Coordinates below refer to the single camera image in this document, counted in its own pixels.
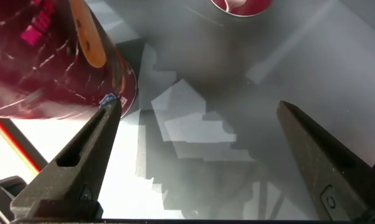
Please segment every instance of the glossy surface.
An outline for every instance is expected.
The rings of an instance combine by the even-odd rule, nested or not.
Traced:
[[[85,19],[68,1],[10,2],[0,1],[0,117],[88,119],[110,93],[129,109],[136,94],[133,70],[84,1],[78,2]],[[78,38],[74,20],[81,20],[79,32],[96,35]],[[92,59],[93,51],[102,59]]]
[[[99,198],[106,218],[317,219],[280,100],[374,165],[375,1],[276,0],[251,21],[209,0],[88,2],[113,40],[144,46]]]

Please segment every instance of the white surface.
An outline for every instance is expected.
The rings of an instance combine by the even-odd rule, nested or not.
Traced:
[[[0,180],[18,175],[29,183],[34,175],[0,135]]]

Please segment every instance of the gray table surface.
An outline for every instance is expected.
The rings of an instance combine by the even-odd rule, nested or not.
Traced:
[[[139,96],[114,143],[105,217],[317,219],[280,100],[375,164],[375,0],[275,0],[248,21],[208,0],[88,2],[115,42],[141,45],[121,48],[138,58]]]

